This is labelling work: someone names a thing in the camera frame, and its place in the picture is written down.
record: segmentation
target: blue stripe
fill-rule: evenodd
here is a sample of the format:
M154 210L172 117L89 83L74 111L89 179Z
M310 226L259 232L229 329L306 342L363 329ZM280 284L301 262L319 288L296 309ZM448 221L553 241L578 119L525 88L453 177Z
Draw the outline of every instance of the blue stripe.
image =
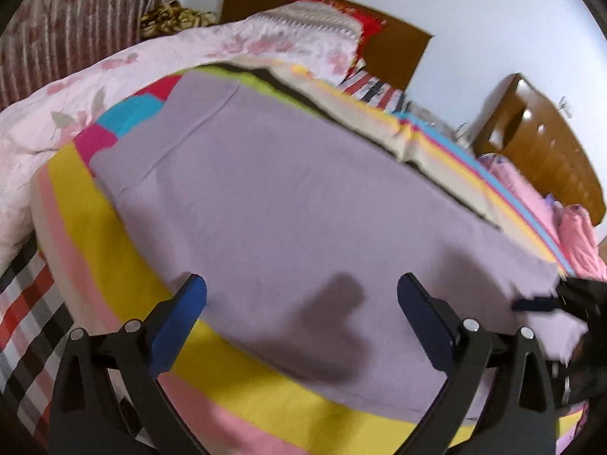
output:
M487 169L480 164L474 157L463 150L459 145L456 145L445 136L433 130L428 124L420 120L416 116L410 113L397 113L395 116L400 120L408 120L415 127L421 130L421 132L428 138L441 145L447 150L453 157L459 162L469 167L477 176L484 180L491 188L497 191L502 197L508 201L510 205L519 213L519 215L525 220L525 222L535 231L535 233L541 238L541 240L547 245L550 251L554 254L557 261L563 266L565 272L570 275L575 275L573 268L563 255L563 252L557 246L555 241L552 239L550 234L544 229L544 227L535 219L535 216L529 211L521 201L519 201L511 192L499 182L499 180L493 176Z
M120 138L142 121L153 117L163 104L163 101L149 93L131 96L103 113L97 124Z

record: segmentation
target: blue gripper pad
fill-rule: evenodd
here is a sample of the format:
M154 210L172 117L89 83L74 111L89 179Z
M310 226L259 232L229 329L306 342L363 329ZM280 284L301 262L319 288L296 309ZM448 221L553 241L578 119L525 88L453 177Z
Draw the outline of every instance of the blue gripper pad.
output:
M201 276L192 274L171 301L159 303L150 313L148 317L151 319L150 325L156 311L159 314L168 313L159 326L153 327L157 330L148 343L151 352L149 370L152 378L156 378L173 367L205 305L206 282Z

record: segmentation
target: plaid fabric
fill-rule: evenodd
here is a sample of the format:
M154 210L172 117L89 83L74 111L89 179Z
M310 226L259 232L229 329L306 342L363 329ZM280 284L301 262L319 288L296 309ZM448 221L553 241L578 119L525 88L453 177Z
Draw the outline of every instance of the plaid fabric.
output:
M407 97L405 92L389 83L382 82L364 69L360 69L344 80L338 89L385 113L400 113L405 110Z
M0 391L44 447L53 385L73 323L32 234L0 278Z

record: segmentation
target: striped curtain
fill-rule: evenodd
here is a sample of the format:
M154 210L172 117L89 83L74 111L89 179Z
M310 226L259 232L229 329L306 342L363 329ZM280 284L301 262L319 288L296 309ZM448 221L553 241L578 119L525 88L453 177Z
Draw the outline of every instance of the striped curtain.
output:
M138 42L166 0L23 0L0 36L0 110Z

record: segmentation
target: pink floral quilt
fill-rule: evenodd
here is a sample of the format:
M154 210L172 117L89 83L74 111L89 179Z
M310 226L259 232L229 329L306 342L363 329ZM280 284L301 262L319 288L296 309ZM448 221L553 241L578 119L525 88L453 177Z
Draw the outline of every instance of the pink floral quilt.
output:
M32 231L35 171L117 102L165 75L240 54L297 63L337 85L356 47L345 33L250 17L145 41L12 104L0 113L0 273Z

